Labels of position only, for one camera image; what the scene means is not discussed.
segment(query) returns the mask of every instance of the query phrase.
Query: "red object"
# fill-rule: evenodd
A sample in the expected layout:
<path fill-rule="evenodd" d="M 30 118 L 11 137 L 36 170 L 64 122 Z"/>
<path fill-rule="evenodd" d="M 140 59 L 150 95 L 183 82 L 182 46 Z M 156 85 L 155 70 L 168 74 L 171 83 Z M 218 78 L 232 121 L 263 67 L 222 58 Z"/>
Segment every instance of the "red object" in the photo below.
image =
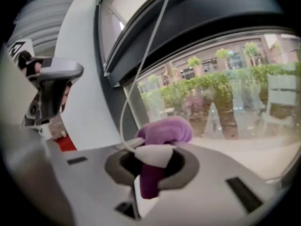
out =
<path fill-rule="evenodd" d="M 62 152 L 76 151 L 76 148 L 73 142 L 71 141 L 69 135 L 57 139 L 56 142 L 59 144 Z"/>

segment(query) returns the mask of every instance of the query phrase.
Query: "building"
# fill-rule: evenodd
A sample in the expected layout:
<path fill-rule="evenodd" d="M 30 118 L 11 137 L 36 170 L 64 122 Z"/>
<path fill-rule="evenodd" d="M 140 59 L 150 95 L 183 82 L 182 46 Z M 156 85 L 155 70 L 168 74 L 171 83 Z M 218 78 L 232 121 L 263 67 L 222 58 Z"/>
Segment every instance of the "building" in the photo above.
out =
<path fill-rule="evenodd" d="M 157 66 L 155 69 L 144 73 L 138 80 L 142 93 L 153 89 L 158 89 L 168 85 L 174 80 L 191 79 L 195 76 L 202 76 L 207 73 L 221 72 L 227 69 L 245 68 L 248 66 L 258 66 L 261 64 L 281 64 L 298 61 L 298 45 L 300 38 L 288 34 L 256 34 L 232 36 L 223 41 L 210 44 L 202 44 L 193 50 L 178 54 L 169 62 Z M 258 53 L 254 58 L 250 58 L 245 53 L 245 45 L 252 42 L 257 45 Z M 216 57 L 219 49 L 228 49 L 229 58 L 227 61 Z M 201 64 L 189 67 L 188 59 L 196 56 L 201 60 Z M 172 68 L 173 73 L 168 73 L 168 68 Z M 157 83 L 150 83 L 149 76 L 156 75 Z"/>

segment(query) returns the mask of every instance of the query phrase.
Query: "white cable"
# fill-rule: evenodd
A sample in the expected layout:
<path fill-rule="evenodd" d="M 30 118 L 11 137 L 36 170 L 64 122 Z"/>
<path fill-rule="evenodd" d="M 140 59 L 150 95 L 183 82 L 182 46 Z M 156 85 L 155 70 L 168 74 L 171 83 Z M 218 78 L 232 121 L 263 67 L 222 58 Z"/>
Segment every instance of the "white cable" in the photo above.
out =
<path fill-rule="evenodd" d="M 145 62 L 145 60 L 146 60 L 146 57 L 147 57 L 147 55 L 148 55 L 148 53 L 149 53 L 149 50 L 150 50 L 150 48 L 151 48 L 151 44 L 152 44 L 152 42 L 153 42 L 153 40 L 154 40 L 154 37 L 155 37 L 155 35 L 156 35 L 156 33 L 157 33 L 158 27 L 159 27 L 160 22 L 161 22 L 161 20 L 162 20 L 162 17 L 163 17 L 163 14 L 164 14 L 164 12 L 165 12 L 165 9 L 166 9 L 166 7 L 167 7 L 168 1 L 169 1 L 169 0 L 165 0 L 165 1 L 164 1 L 163 7 L 162 7 L 162 9 L 161 9 L 161 11 L 160 11 L 159 17 L 158 17 L 158 19 L 157 19 L 157 22 L 156 22 L 156 24 L 155 24 L 155 27 L 154 27 L 154 29 L 153 29 L 153 31 L 152 31 L 151 36 L 150 36 L 149 43 L 148 43 L 148 45 L 147 45 L 147 47 L 146 47 L 146 50 L 145 50 L 144 56 L 143 56 L 143 58 L 142 58 L 141 64 L 140 64 L 140 66 L 139 66 L 139 68 L 138 68 L 137 74 L 136 74 L 136 76 L 135 76 L 135 79 L 134 79 L 134 82 L 133 82 L 133 84 L 132 84 L 132 87 L 131 87 L 131 89 L 130 89 L 130 91 L 129 91 L 129 93 L 128 93 L 128 96 L 126 97 L 126 101 L 125 101 L 125 103 L 124 103 L 124 105 L 123 105 L 123 108 L 122 108 L 122 111 L 121 111 L 121 115 L 120 115 L 119 132 L 120 132 L 121 142 L 124 144 L 124 146 L 126 147 L 126 149 L 129 150 L 129 151 L 131 151 L 131 152 L 135 152 L 135 150 L 134 150 L 133 148 L 131 148 L 131 147 L 126 143 L 126 141 L 124 140 L 124 136 L 123 136 L 123 116 L 124 116 L 124 113 L 125 113 L 127 104 L 128 104 L 128 102 L 129 102 L 128 100 L 129 100 L 129 98 L 131 97 L 132 91 L 133 91 L 133 89 L 134 89 L 134 86 L 135 86 L 136 81 L 137 81 L 137 79 L 138 79 L 138 76 L 139 76 L 139 74 L 140 74 L 140 71 L 142 70 L 142 67 L 143 67 L 144 62 Z"/>

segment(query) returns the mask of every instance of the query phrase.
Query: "hedge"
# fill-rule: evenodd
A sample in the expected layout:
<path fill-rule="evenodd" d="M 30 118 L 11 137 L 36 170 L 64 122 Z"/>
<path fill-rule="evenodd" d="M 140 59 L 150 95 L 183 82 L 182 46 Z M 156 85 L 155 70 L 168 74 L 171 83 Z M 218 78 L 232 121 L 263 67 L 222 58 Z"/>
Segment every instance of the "hedge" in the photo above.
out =
<path fill-rule="evenodd" d="M 282 65 L 261 65 L 225 72 L 210 73 L 190 80 L 179 80 L 176 83 L 160 89 L 141 94 L 147 110 L 153 110 L 162 103 L 165 108 L 174 108 L 177 112 L 183 110 L 185 97 L 192 89 L 206 89 L 213 86 L 216 91 L 215 103 L 226 103 L 232 100 L 232 95 L 260 90 L 261 100 L 267 100 L 268 77 L 267 74 L 295 74 L 301 75 L 301 62 L 296 63 L 296 71 L 289 72 L 282 69 Z"/>

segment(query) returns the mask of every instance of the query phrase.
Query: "black window frame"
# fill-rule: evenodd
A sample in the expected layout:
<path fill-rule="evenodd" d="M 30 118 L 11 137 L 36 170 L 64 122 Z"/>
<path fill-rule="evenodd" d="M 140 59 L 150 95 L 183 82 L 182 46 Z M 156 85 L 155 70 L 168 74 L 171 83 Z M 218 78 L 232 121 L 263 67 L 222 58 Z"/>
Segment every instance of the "black window frame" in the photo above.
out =
<path fill-rule="evenodd" d="M 191 7 L 199 1 L 211 4 L 213 10 L 202 14 L 201 10 L 204 7 L 201 6 L 202 4 L 199 8 Z M 135 76 L 163 2 L 164 0 L 147 1 L 145 6 L 148 5 L 148 7 L 142 7 L 125 26 L 105 67 L 105 73 L 108 75 L 112 87 L 119 84 L 126 85 Z M 248 31 L 252 30 L 254 26 L 289 27 L 288 21 L 283 19 L 283 10 L 275 0 L 257 0 L 256 5 L 252 2 L 245 3 L 246 0 L 235 0 L 234 2 L 233 0 L 170 0 L 149 56 L 143 66 L 143 71 L 181 49 L 209 38 L 216 38 L 221 34 Z M 182 15 L 185 12 L 183 6 L 196 9 L 194 12 L 200 13 L 200 16 L 192 15 L 191 21 L 188 17 L 182 19 L 185 20 L 184 23 L 179 23 L 179 14 Z M 177 21 L 178 26 L 174 29 L 166 29 L 168 21 Z"/>

